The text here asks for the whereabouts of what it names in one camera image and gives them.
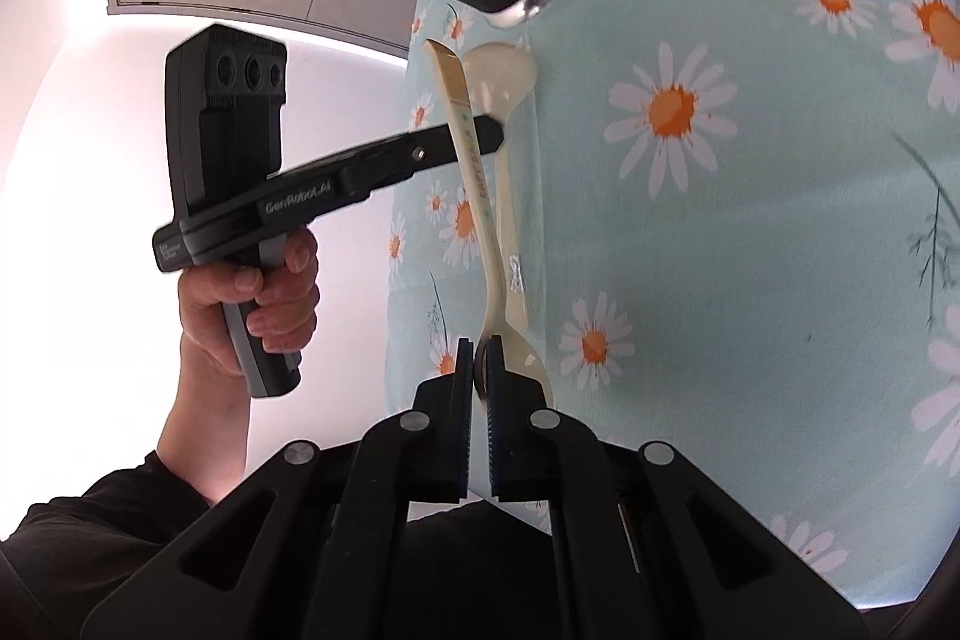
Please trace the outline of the left forearm black sleeve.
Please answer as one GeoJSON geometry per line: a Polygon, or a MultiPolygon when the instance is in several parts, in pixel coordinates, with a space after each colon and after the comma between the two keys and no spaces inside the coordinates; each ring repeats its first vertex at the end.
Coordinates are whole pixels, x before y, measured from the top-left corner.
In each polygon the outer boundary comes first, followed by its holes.
{"type": "Polygon", "coordinates": [[[238,486],[249,417],[235,349],[186,336],[158,447],[83,494],[34,503],[2,542],[3,637],[78,637],[103,599],[238,486]]]}

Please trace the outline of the person left hand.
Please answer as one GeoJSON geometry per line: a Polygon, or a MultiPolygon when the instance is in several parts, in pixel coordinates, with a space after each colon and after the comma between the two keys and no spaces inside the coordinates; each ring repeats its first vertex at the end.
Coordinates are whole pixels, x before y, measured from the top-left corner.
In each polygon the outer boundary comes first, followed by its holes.
{"type": "Polygon", "coordinates": [[[181,378],[238,383],[242,375],[229,338],[223,305],[254,305],[244,325],[268,354],[293,353],[308,346],[316,331],[319,260],[314,234],[298,229],[286,239],[281,265],[268,271],[215,262],[179,276],[181,378]]]}

